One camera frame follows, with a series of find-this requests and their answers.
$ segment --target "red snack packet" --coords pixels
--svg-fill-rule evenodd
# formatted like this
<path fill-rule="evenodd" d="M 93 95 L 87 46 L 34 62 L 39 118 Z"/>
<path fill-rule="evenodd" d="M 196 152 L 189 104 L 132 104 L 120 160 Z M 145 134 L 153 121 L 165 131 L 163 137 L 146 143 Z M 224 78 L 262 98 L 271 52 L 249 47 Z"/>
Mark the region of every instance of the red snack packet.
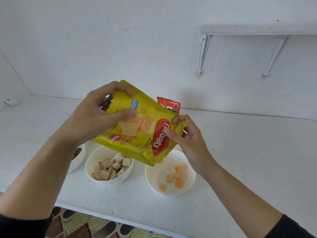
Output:
<path fill-rule="evenodd" d="M 175 102 L 175 101 L 167 99 L 167 98 L 161 98 L 161 97 L 157 97 L 157 98 L 158 98 L 158 103 L 161 106 L 179 114 L 179 111 L 180 111 L 180 103 L 179 102 Z"/>

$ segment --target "hand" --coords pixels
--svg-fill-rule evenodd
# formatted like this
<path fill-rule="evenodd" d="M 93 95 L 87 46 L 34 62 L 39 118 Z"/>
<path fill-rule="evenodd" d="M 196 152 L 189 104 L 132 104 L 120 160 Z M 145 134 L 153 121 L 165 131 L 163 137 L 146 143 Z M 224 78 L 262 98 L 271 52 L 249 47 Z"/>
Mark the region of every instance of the hand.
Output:
<path fill-rule="evenodd" d="M 135 109 L 125 109 L 114 114 L 101 110 L 105 96 L 116 90 L 125 91 L 130 96 L 135 95 L 129 85 L 117 81 L 89 92 L 52 137 L 81 145 L 101 135 L 119 121 L 135 115 Z"/>
<path fill-rule="evenodd" d="M 204 138 L 201 135 L 200 129 L 196 126 L 193 120 L 188 115 L 179 115 L 174 118 L 172 124 L 176 124 L 178 121 L 185 121 L 186 127 L 183 136 L 180 136 L 176 132 L 169 128 L 164 128 L 163 132 L 172 140 L 174 140 L 182 148 L 186 155 L 189 164 L 201 176 L 205 176 L 208 172 L 206 167 L 217 164 L 210 152 Z"/>

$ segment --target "wafer bag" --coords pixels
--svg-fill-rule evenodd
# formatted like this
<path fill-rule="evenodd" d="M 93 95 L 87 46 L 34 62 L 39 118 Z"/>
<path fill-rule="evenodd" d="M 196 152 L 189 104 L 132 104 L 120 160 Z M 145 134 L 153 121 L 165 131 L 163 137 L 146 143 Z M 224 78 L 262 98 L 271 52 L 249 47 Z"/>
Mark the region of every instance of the wafer bag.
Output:
<path fill-rule="evenodd" d="M 162 107 L 125 80 L 121 82 L 130 85 L 135 96 L 131 97 L 118 90 L 108 97 L 103 109 L 108 114 L 113 114 L 134 108 L 137 113 L 113 125 L 93 141 L 154 166 L 176 146 L 176 143 L 162 132 L 163 128 L 170 128 L 182 135 L 186 124 L 184 121 L 171 124 L 177 113 Z"/>

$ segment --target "white wall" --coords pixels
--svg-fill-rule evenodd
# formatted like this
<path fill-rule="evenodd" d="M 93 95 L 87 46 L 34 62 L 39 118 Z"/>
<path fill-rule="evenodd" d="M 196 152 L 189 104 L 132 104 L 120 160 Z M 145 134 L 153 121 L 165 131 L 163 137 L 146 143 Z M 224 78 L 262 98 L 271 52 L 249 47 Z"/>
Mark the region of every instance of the white wall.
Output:
<path fill-rule="evenodd" d="M 311 118 L 316 37 L 291 37 L 263 81 L 277 36 L 213 37 L 205 75 L 195 72 L 198 27 L 316 23 L 316 7 L 317 0 L 0 0 L 0 47 L 36 95 L 84 98 L 125 79 L 183 108 Z"/>
<path fill-rule="evenodd" d="M 0 110 L 8 107 L 5 100 L 21 100 L 29 95 L 30 92 L 0 51 Z"/>

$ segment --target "black sleeve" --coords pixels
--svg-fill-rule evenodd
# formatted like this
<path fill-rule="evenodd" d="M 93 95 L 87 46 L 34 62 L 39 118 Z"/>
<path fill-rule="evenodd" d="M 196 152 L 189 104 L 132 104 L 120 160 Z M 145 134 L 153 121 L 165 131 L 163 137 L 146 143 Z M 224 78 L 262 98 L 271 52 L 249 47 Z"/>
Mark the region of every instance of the black sleeve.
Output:
<path fill-rule="evenodd" d="M 16 220 L 0 215 L 0 236 L 44 238 L 51 221 L 52 215 L 45 220 Z"/>
<path fill-rule="evenodd" d="M 299 226 L 294 220 L 283 215 L 279 222 L 265 238 L 315 238 L 307 230 Z"/>

